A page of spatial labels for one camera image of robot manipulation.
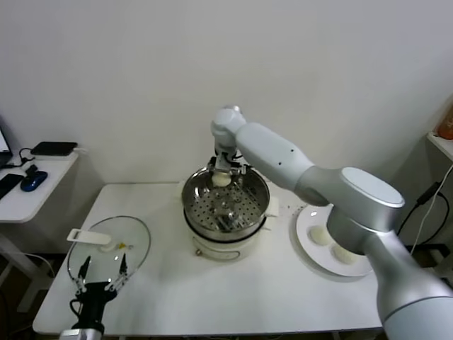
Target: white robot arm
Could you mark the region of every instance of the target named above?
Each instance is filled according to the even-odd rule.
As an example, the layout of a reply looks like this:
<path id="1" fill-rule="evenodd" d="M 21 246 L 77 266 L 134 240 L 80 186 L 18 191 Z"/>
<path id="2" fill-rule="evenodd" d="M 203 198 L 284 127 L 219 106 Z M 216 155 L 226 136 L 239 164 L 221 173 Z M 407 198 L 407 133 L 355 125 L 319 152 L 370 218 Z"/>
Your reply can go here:
<path id="1" fill-rule="evenodd" d="M 327 228 L 339 245 L 366 255 L 376 273 L 377 306 L 390 340 L 453 339 L 453 292 L 419 268 L 393 231 L 401 194 L 366 171 L 322 169 L 294 144 L 257 123 L 239 107 L 218 112 L 211 124 L 217 151 L 214 171 L 229 174 L 239 150 L 281 188 L 312 205 L 334 204 Z"/>

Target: computer mouse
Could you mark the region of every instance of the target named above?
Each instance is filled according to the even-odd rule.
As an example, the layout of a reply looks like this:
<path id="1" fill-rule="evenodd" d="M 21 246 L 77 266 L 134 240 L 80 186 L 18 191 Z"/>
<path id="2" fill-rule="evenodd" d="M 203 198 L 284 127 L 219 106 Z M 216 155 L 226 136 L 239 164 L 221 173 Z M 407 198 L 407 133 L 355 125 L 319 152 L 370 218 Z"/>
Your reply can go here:
<path id="1" fill-rule="evenodd" d="M 21 189 L 25 192 L 34 191 L 47 178 L 48 174 L 45 171 L 36 171 L 26 176 L 21 181 Z"/>

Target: white wall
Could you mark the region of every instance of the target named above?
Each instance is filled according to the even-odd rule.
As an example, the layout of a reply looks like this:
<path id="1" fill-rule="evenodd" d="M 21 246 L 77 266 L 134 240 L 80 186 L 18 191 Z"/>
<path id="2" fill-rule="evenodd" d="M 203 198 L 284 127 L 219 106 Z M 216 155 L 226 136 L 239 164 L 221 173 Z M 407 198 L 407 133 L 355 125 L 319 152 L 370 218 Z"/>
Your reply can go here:
<path id="1" fill-rule="evenodd" d="M 452 13 L 450 0 L 1 1 L 0 114 L 23 146 L 80 142 L 106 182 L 178 181 L 237 103 L 321 165 L 391 179 L 453 92 Z"/>

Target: white cable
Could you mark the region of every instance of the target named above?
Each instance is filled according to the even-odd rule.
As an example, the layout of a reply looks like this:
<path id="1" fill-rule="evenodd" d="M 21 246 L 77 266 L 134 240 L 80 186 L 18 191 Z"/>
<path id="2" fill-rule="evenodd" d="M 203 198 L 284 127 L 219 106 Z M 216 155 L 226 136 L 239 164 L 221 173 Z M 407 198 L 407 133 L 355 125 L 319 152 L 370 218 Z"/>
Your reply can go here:
<path id="1" fill-rule="evenodd" d="M 49 266 L 50 271 L 52 272 L 53 277 L 56 276 L 54 269 L 52 268 L 52 264 L 50 264 L 50 262 L 48 260 L 44 259 L 42 256 L 29 254 L 29 253 L 23 253 L 21 251 L 3 251 L 3 252 L 0 252 L 0 254 L 22 254 L 22 255 L 26 255 L 26 256 L 35 257 L 35 258 L 43 261 L 45 264 L 47 264 Z"/>
<path id="2" fill-rule="evenodd" d="M 88 150 L 85 149 L 84 147 L 75 147 L 73 148 L 73 151 L 78 152 L 80 154 L 88 154 Z"/>
<path id="3" fill-rule="evenodd" d="M 453 165 L 451 165 L 448 168 L 447 172 L 444 175 L 444 178 L 442 179 L 442 182 L 440 183 L 439 188 L 437 188 L 434 196 L 432 197 L 432 201 L 431 201 L 430 207 L 428 208 L 428 211 L 425 213 L 425 216 L 423 216 L 422 222 L 420 223 L 420 227 L 418 228 L 417 237 L 415 238 L 415 241 L 414 241 L 412 249 L 411 249 L 411 255 L 412 255 L 413 251 L 415 250 L 415 247 L 417 246 L 417 242 L 418 242 L 418 239 L 420 238 L 420 235 L 422 233 L 422 229 L 423 229 L 423 225 L 425 224 L 425 220 L 428 217 L 428 215 L 431 213 L 432 207 L 434 207 L 434 203 L 436 201 L 437 194 L 439 193 L 440 189 L 442 189 L 442 187 L 444 186 L 444 183 L 447 180 L 448 175 L 450 175 L 450 172 L 452 172 L 452 170 L 453 170 Z"/>

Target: white table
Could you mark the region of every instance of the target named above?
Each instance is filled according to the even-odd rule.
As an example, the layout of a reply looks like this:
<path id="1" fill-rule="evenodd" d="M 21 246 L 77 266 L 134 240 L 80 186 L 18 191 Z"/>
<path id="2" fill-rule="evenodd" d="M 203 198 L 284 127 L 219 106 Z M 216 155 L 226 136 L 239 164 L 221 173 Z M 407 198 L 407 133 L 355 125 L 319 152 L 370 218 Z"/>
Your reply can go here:
<path id="1" fill-rule="evenodd" d="M 110 184 L 103 188 L 82 229 L 115 215 L 142 219 L 151 251 L 138 272 L 106 306 L 105 335 L 192 336 L 371 329 L 381 326 L 374 274 L 333 276 L 308 260 L 292 240 L 302 206 L 271 185 L 280 216 L 269 219 L 257 249 L 240 261 L 196 257 L 177 184 Z M 75 286 L 63 263 L 33 322 L 35 331 L 71 328 Z"/>
<path id="2" fill-rule="evenodd" d="M 32 192 L 26 193 L 17 185 L 7 193 L 0 200 L 0 223 L 24 223 L 35 217 L 77 157 L 77 153 L 73 152 L 68 157 L 49 157 L 48 159 L 35 160 L 34 164 L 39 170 L 46 171 L 48 177 Z M 18 157 L 13 159 L 12 162 L 19 163 Z M 25 175 L 25 172 L 20 168 L 4 169 L 0 171 L 0 179 L 7 174 Z M 9 262 L 0 275 L 0 285 L 9 274 L 12 266 L 17 267 L 32 279 L 32 283 L 17 309 L 18 312 L 26 312 L 37 292 L 48 289 L 52 279 L 45 275 L 43 270 L 37 267 L 27 256 L 21 254 L 21 250 L 2 234 L 0 234 L 0 252 Z"/>

